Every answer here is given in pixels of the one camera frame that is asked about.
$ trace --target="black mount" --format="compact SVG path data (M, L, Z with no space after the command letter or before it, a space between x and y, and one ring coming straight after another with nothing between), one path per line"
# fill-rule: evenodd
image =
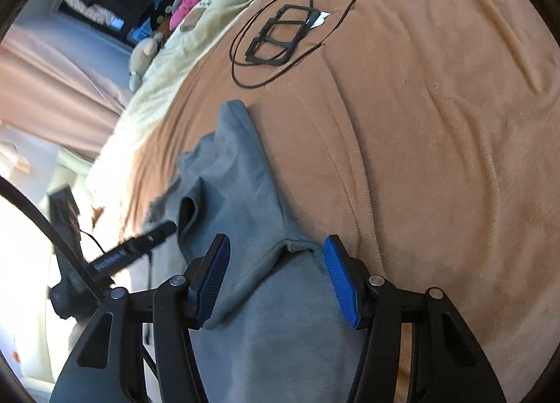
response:
M229 239L219 234L203 258L158 288L111 290L66 361L51 403L149 403L142 323L153 323L162 401L207 403L189 329L212 314L229 257Z
M337 235L329 236L325 248L327 243L339 266L328 268L342 312L354 328L367 329L348 403L393 402L401 324L407 323L412 324L408 403L506 403L484 351L441 289L424 294L398 289L380 275L370 276ZM335 283L339 270L347 284L342 289ZM349 287L355 291L351 303L344 298Z

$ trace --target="pink curtain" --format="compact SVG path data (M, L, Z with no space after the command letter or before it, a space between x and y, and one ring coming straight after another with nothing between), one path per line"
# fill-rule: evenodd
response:
M0 119L96 157L131 93L13 25L0 44Z

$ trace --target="gray towel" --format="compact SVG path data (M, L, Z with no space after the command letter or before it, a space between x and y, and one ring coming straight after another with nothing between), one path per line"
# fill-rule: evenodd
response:
M191 332L209 401L345 401L363 332L342 319L321 245L293 221L244 104L223 104L216 131L177 166L145 225L179 227L178 240L153 252L153 285L204 255L215 234L231 241L212 317Z

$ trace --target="brown blanket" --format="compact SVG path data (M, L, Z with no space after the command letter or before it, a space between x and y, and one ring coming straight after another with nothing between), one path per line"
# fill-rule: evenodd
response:
M172 178L177 155L239 98L275 179L316 240L339 234L404 289L443 288L509 401L560 341L560 50L527 0L357 0L323 46L254 90L228 51L257 0L193 69L136 159L130 221ZM351 0L314 0L331 15ZM257 20L250 40L279 5ZM281 68L239 67L258 83Z

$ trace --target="black bracket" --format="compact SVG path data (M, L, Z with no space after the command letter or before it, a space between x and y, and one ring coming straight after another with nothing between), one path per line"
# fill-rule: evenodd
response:
M290 9L298 9L301 11L307 11L307 19L304 21L298 20L282 20L282 16ZM254 63L256 65L272 65L280 66L287 63L295 52L298 43L307 36L307 33L315 23L315 21L321 15L320 10L317 8L310 8L306 6L297 5L284 5L276 13L273 18L270 18L264 27L259 32L259 36L253 38L251 44L249 44L247 51L245 52L245 60L249 63ZM278 41L271 37L270 33L276 25L297 25L298 30L291 41ZM261 47L262 43L271 43L275 46L282 48L282 51L275 57L269 59L263 59L257 56L257 51Z
M412 324L408 403L505 403L480 344L455 305L437 288L424 294L367 275L340 238L325 241L325 263L341 310L367 337L348 403L392 403L399 368L401 324Z

